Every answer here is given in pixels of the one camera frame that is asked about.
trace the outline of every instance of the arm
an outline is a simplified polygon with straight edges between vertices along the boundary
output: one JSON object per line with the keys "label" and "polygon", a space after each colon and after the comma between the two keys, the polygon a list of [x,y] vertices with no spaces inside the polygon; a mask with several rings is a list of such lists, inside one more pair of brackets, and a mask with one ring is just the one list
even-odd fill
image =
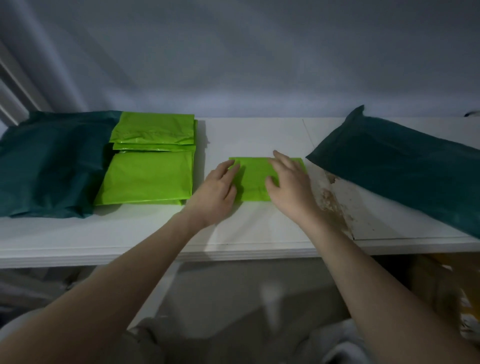
{"label": "arm", "polygon": [[238,170],[218,165],[185,208],[0,343],[0,363],[91,363],[118,339],[185,244],[231,210]]}
{"label": "arm", "polygon": [[265,184],[273,203],[312,241],[359,331],[380,363],[480,363],[480,354],[414,294],[322,216],[300,166],[274,152],[280,186]]}

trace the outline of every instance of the white table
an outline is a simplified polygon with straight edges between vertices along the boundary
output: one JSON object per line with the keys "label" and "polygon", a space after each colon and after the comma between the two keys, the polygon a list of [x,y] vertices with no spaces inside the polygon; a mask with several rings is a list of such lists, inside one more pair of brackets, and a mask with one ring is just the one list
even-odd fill
{"label": "white table", "polygon": [[[273,149],[305,157],[344,118],[199,118],[195,181],[228,157],[265,157]],[[390,118],[480,148],[478,118]],[[369,254],[480,251],[480,242],[347,181],[330,181],[305,160],[319,204]],[[86,219],[0,218],[0,268],[104,264],[164,224],[179,206],[102,206]],[[203,230],[181,260],[317,256],[305,234],[269,202],[243,203]]]}

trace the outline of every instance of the person's right arm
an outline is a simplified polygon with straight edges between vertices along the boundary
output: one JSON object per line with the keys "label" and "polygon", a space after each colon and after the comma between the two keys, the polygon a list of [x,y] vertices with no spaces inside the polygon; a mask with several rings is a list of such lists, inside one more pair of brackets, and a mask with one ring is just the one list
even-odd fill
{"label": "person's right arm", "polygon": [[323,218],[299,164],[274,155],[279,187],[271,178],[265,181],[272,202],[318,250],[378,362],[480,363],[480,353],[458,332]]}

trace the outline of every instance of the person's left hand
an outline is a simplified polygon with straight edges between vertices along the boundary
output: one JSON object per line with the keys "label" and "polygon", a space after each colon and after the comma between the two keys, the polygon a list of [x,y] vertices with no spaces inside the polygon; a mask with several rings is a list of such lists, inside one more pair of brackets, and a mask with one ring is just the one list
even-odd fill
{"label": "person's left hand", "polygon": [[219,223],[232,209],[237,195],[232,181],[240,168],[237,164],[229,169],[234,163],[234,160],[220,163],[187,201],[182,212],[190,214],[200,229]]}

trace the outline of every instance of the forearm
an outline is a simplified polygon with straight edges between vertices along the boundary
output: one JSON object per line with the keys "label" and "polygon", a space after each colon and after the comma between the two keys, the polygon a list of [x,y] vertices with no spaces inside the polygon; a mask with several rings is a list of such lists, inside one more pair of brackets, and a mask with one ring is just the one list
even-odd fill
{"label": "forearm", "polygon": [[0,362],[91,362],[127,328],[199,229],[188,215],[174,215],[0,343]]}
{"label": "forearm", "polygon": [[320,215],[301,226],[381,363],[478,363],[480,355]]}

